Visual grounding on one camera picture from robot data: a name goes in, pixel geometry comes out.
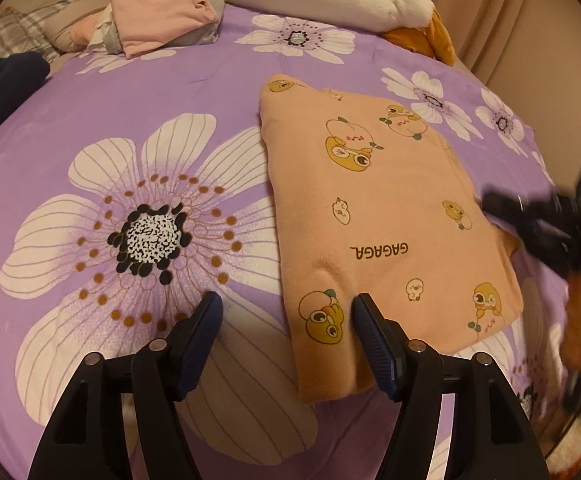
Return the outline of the dark navy garment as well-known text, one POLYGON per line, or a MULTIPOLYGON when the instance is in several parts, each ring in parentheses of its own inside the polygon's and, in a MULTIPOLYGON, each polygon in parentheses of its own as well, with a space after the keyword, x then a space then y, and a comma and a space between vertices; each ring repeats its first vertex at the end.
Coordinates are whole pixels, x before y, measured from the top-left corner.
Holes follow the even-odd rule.
POLYGON ((0 125, 44 85, 50 71, 38 52, 0 58, 0 125))

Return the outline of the folded pink garment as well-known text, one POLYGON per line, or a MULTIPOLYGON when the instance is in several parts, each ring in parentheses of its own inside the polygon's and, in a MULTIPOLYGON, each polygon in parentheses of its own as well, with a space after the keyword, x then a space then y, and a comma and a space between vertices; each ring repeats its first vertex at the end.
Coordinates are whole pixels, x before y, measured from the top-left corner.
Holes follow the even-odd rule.
POLYGON ((126 58, 156 51, 185 32, 218 20, 210 0, 95 0, 74 11, 78 17, 67 28, 69 51, 95 50, 89 43, 108 4, 126 58))

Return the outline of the plaid grey blanket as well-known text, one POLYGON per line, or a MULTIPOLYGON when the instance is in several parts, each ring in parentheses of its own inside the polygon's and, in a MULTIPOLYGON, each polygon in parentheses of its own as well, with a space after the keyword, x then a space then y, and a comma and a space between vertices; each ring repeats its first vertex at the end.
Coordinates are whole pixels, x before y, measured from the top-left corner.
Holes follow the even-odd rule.
POLYGON ((29 13, 7 10, 0 16, 0 58, 33 51, 40 53, 46 62, 52 64, 62 54, 46 38, 43 26, 66 6, 79 1, 59 0, 29 13))

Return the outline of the purple floral bed sheet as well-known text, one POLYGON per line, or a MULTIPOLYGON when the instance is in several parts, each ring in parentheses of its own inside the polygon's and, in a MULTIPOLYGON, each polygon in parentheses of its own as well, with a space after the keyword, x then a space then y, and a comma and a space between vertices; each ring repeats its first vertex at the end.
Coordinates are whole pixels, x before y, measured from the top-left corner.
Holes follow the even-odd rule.
MULTIPOLYGON (((29 472, 82 359, 168 334, 204 292, 224 321, 179 405, 207 479, 371 479, 399 409, 371 388, 307 403, 282 291, 260 92, 275 75, 429 119, 477 198, 552 191, 533 130, 453 68, 364 32, 228 6, 217 42, 79 55, 0 127, 0 464, 29 472)), ((563 391, 565 283, 520 250, 521 315, 488 352, 536 430, 563 391)))

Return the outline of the orange duck print garment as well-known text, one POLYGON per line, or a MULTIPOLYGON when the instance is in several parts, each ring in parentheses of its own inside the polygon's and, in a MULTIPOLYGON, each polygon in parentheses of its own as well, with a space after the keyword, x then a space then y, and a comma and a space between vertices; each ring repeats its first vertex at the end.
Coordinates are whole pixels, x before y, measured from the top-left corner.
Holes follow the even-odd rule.
POLYGON ((275 75, 260 117, 302 401, 373 385, 352 327, 362 292, 442 353, 521 315, 517 240, 483 214, 467 171, 420 112, 275 75))

